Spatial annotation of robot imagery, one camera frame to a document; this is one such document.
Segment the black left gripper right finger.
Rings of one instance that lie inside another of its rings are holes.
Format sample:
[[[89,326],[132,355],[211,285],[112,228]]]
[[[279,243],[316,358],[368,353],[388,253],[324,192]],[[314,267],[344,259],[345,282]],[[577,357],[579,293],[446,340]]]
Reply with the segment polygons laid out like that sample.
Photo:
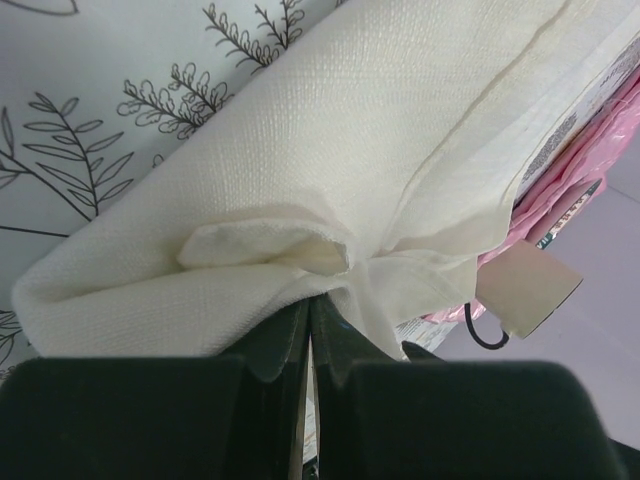
[[[309,305],[323,479],[626,479],[566,368],[397,361],[321,296]]]

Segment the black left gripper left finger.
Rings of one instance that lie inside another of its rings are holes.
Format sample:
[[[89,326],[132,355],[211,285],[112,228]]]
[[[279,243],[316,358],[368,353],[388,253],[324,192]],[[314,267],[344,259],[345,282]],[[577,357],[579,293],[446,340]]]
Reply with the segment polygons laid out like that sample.
[[[298,479],[307,302],[218,355],[37,359],[1,389],[5,479]]]

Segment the white cloth napkin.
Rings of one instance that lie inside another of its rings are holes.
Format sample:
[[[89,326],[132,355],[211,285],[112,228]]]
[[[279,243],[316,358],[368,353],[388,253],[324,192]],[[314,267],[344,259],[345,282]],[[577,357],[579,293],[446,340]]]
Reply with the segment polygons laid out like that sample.
[[[44,357],[214,354],[328,294],[394,329],[473,298],[531,161],[639,32],[635,1],[350,1],[104,214],[13,307]]]

